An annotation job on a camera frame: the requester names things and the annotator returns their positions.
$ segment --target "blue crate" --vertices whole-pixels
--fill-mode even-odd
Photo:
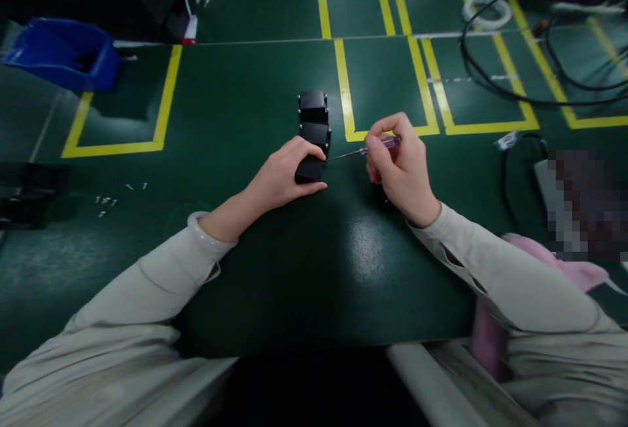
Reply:
[[[94,25],[74,20],[34,18],[4,59],[70,90],[108,92],[122,60],[113,38]]]

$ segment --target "tape roll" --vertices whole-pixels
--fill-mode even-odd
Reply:
[[[491,1],[493,0],[466,0],[462,6],[462,16],[464,17],[464,20],[468,22],[471,20],[471,17],[475,15],[475,4],[488,4]],[[473,21],[473,25],[478,28],[494,31],[499,30],[501,27],[506,25],[510,21],[510,18],[512,18],[512,9],[505,0],[498,0],[495,4],[493,4],[493,8],[500,14],[500,17],[497,20],[487,20],[486,18],[477,17]]]

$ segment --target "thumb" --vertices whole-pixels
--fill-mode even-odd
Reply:
[[[386,146],[375,136],[366,137],[368,156],[382,177],[386,177],[395,167],[391,153]]]
[[[325,188],[327,188],[327,184],[325,182],[312,182],[309,184],[299,185],[298,196],[313,195],[316,192],[325,190]]]

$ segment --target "white label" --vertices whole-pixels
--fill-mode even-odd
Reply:
[[[499,150],[510,149],[511,147],[513,147],[515,145],[515,143],[518,140],[519,140],[519,130],[516,129],[515,131],[509,132],[503,138],[498,139],[497,141],[495,141],[495,146],[497,146],[497,148]]]

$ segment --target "screwdriver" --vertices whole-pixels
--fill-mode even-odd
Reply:
[[[392,148],[394,148],[395,146],[398,146],[401,143],[401,136],[388,136],[387,138],[382,139],[381,142],[388,149],[392,149]],[[340,158],[347,157],[347,156],[352,156],[353,154],[362,154],[362,155],[364,155],[367,152],[368,152],[368,147],[367,146],[362,146],[357,151],[348,152],[346,154],[343,154],[342,156],[336,156],[335,158],[327,159],[325,162],[330,162],[332,160],[340,159]]]

